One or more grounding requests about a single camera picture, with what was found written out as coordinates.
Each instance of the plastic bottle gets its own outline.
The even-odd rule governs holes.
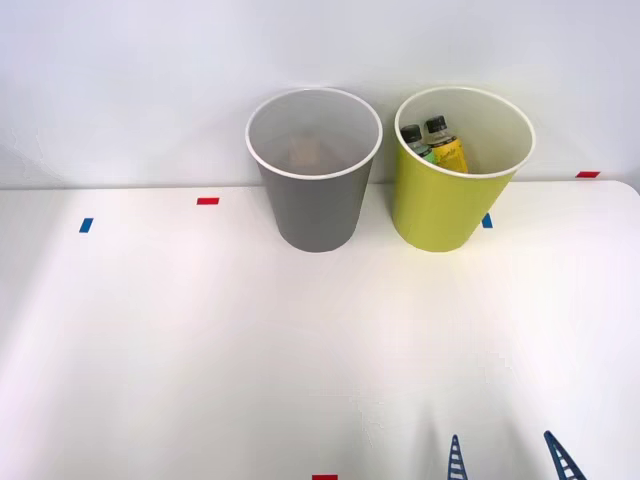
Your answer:
[[[442,115],[427,120],[424,129],[429,132],[424,143],[433,149],[436,165],[454,172],[469,173],[462,143],[447,130],[447,122]]]
[[[400,129],[402,139],[407,143],[407,146],[413,150],[413,152],[419,157],[424,158],[429,163],[436,163],[435,156],[431,147],[422,143],[422,133],[420,133],[420,127],[418,125],[407,125]]]

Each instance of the yellow cup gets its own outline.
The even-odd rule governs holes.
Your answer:
[[[444,115],[462,141],[469,173],[424,161],[402,139],[400,128]],[[489,92],[437,87],[405,101],[396,114],[398,142],[393,223],[414,247],[447,252],[462,246],[536,143],[522,111]]]

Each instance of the blue tape marker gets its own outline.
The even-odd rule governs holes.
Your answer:
[[[493,228],[493,223],[491,223],[491,215],[488,213],[482,219],[482,226],[484,228]]]
[[[89,229],[91,228],[92,223],[93,218],[85,218],[82,221],[82,225],[80,225],[80,233],[89,233]]]

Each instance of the gray cup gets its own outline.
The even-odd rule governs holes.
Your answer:
[[[287,242],[327,252],[351,238],[382,142],[369,104],[330,88],[285,93],[254,112],[246,140]]]

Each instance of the bottle label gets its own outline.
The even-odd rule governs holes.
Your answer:
[[[469,173],[462,143],[456,137],[449,143],[433,145],[435,164],[454,172]]]
[[[429,153],[427,155],[425,155],[424,157],[422,157],[426,162],[432,163],[434,165],[437,165],[436,163],[436,154],[433,152],[432,149],[427,150]]]

